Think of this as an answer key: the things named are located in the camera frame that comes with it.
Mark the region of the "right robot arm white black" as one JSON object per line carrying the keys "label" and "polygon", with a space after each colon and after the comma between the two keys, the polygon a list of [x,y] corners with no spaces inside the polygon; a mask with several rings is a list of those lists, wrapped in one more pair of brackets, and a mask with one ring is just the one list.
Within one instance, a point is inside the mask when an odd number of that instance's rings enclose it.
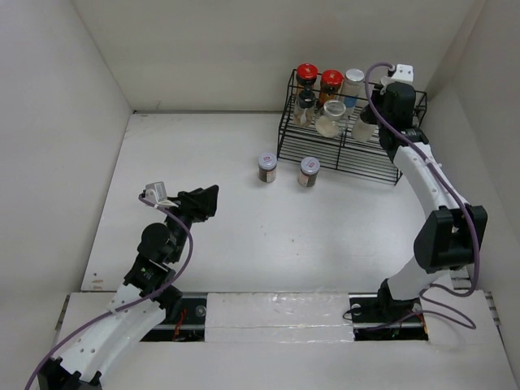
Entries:
{"label": "right robot arm white black", "polygon": [[389,327],[410,318],[414,305],[424,301],[428,289],[439,287],[436,281],[444,273],[472,265],[474,275],[479,275],[488,213],[454,189],[427,136],[414,125],[416,91],[412,85],[367,84],[365,92],[368,103],[359,118],[378,128],[381,147],[409,181],[425,214],[414,239],[414,256],[382,282],[371,305],[383,326]]}

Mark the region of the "white lid brown sauce jar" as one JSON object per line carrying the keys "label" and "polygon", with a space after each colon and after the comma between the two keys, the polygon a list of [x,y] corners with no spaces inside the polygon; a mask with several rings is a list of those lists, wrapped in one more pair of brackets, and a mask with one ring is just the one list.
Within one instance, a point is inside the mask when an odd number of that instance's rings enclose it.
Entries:
{"label": "white lid brown sauce jar", "polygon": [[301,160],[298,183],[304,187],[313,187],[320,170],[320,162],[315,157],[305,157]]}

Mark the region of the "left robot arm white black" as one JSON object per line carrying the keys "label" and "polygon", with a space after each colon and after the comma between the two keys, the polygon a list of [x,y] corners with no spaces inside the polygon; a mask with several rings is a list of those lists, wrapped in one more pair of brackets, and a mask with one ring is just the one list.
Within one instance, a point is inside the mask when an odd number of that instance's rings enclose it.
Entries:
{"label": "left robot arm white black", "polygon": [[101,389],[106,374],[149,331],[182,313],[174,283],[193,256],[191,227],[216,214],[219,186],[180,191],[147,184],[138,199],[164,214],[144,228],[137,255],[105,311],[58,342],[31,379],[40,389]]}

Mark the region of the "silver lid bead bottle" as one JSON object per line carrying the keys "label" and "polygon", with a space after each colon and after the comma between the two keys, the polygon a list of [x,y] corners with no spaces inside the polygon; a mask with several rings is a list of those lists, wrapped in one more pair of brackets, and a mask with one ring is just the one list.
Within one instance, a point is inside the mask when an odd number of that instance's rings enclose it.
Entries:
{"label": "silver lid bead bottle", "polygon": [[357,68],[351,68],[345,73],[342,94],[348,112],[353,111],[356,106],[364,78],[364,72]]}
{"label": "silver lid bead bottle", "polygon": [[380,82],[374,87],[374,91],[377,91],[380,95],[386,92],[388,80],[384,77],[381,78]]}

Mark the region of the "black cap beige spice bottle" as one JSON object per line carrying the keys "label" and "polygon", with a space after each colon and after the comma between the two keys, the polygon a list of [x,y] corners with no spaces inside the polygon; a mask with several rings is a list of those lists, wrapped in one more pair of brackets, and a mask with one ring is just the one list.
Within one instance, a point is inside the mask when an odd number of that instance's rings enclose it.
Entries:
{"label": "black cap beige spice bottle", "polygon": [[295,98],[293,122],[300,127],[310,126],[314,118],[315,104],[313,87],[306,85]]}

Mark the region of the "white lid dark sauce jar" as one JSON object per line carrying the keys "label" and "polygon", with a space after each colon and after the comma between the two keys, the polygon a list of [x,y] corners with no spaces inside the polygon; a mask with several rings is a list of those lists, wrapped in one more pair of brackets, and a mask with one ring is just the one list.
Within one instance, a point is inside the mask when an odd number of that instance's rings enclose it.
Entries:
{"label": "white lid dark sauce jar", "polygon": [[258,156],[258,178],[264,183],[271,183],[276,178],[277,157],[273,153]]}

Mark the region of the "black cap white powder bottle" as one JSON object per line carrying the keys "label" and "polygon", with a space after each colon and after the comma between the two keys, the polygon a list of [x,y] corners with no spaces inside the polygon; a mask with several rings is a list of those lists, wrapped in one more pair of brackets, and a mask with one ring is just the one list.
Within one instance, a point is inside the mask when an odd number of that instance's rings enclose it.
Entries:
{"label": "black cap white powder bottle", "polygon": [[377,126],[364,123],[360,119],[360,113],[353,126],[351,135],[355,141],[365,142],[365,141],[368,141],[372,137],[373,133],[377,129]]}

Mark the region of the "clear glass jar silver rim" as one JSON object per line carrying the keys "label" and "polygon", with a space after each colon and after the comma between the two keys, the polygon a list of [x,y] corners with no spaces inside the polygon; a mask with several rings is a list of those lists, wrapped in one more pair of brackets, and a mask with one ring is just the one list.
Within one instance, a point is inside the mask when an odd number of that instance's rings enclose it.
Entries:
{"label": "clear glass jar silver rim", "polygon": [[346,105],[336,99],[324,103],[315,118],[318,134],[326,138],[339,137],[346,129]]}

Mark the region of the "red lid sauce jar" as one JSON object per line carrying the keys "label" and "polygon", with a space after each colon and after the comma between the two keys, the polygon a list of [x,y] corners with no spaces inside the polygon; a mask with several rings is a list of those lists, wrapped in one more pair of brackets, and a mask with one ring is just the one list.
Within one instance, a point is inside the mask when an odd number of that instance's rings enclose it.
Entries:
{"label": "red lid sauce jar", "polygon": [[318,108],[323,107],[326,102],[336,98],[343,84],[343,79],[342,73],[337,70],[330,69],[322,73],[317,101]]}
{"label": "red lid sauce jar", "polygon": [[299,88],[309,85],[311,88],[319,75],[318,68],[312,63],[302,63],[296,69],[296,82]]}

